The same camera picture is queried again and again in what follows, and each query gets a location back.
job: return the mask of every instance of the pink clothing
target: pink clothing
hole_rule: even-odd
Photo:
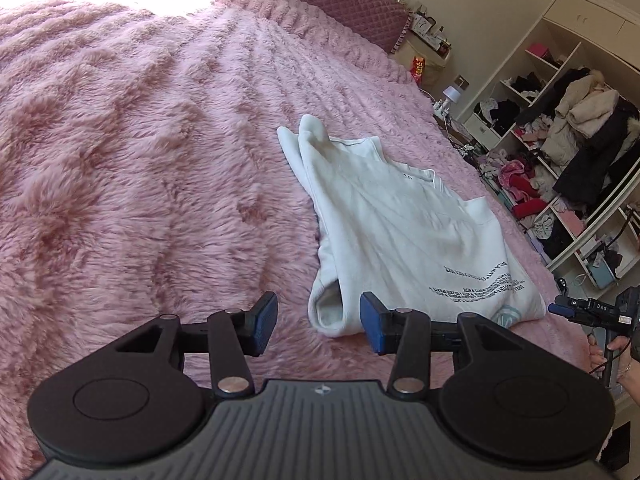
[[[521,202],[529,198],[529,195],[519,190],[517,187],[512,187],[510,184],[511,175],[523,173],[524,164],[522,164],[519,160],[512,160],[510,162],[507,162],[502,167],[502,169],[500,170],[500,174],[498,175],[498,183],[513,195],[513,197],[516,199],[516,202]]]

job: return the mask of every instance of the table lamp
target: table lamp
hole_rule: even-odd
[[[455,86],[447,87],[443,92],[446,99],[444,101],[438,101],[433,108],[434,113],[437,113],[441,117],[449,115],[449,105],[451,103],[457,103],[460,99],[460,91]]]

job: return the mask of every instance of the wardrobe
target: wardrobe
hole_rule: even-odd
[[[534,44],[544,45],[548,52],[540,57],[539,48],[531,48]],[[557,179],[561,170],[536,149],[539,145],[524,142],[517,133],[516,124],[506,133],[498,133],[482,120],[477,113],[477,104],[490,98],[498,102],[508,99],[526,110],[552,91],[554,84],[569,70],[583,67],[601,71],[607,86],[640,108],[640,16],[610,0],[554,0],[460,114],[459,120],[487,150],[506,150],[510,154],[527,150]],[[531,72],[542,86],[542,92],[535,98],[524,97],[511,86],[517,76],[527,76]],[[640,228],[636,222],[627,221],[630,210],[626,207],[640,203],[639,184],[640,162],[635,162],[612,187],[606,199],[585,214],[582,218],[584,230],[578,234],[575,234],[575,228],[572,232],[570,226],[564,225],[562,215],[554,208],[559,197],[549,202],[538,215],[551,214],[566,227],[570,237],[566,248],[545,263],[556,277],[565,278],[571,296],[610,297],[607,293],[615,290],[617,280],[640,262]],[[613,238],[618,234],[617,251],[622,261],[614,270],[616,279],[603,285],[597,276],[600,271],[596,272],[590,265],[588,254],[593,251],[594,237],[608,235]]]

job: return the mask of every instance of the bed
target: bed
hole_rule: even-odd
[[[310,113],[337,137],[380,136],[395,160],[486,195],[404,68],[301,0],[0,0],[0,478],[42,456],[33,388],[162,312],[183,322],[277,293],[268,377],[386,380],[363,336],[306,318],[318,268],[312,203],[276,128]],[[546,301],[551,275],[494,198]],[[514,331],[585,367],[580,327]],[[206,360],[188,373],[207,381]],[[452,373],[434,357],[433,386]]]

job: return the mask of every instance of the nightstand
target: nightstand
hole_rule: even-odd
[[[402,45],[391,57],[407,70],[411,70],[416,56],[424,58],[422,88],[429,90],[440,79],[440,75],[451,57],[451,51],[449,51],[447,57],[440,57],[435,50],[409,30],[404,37]]]

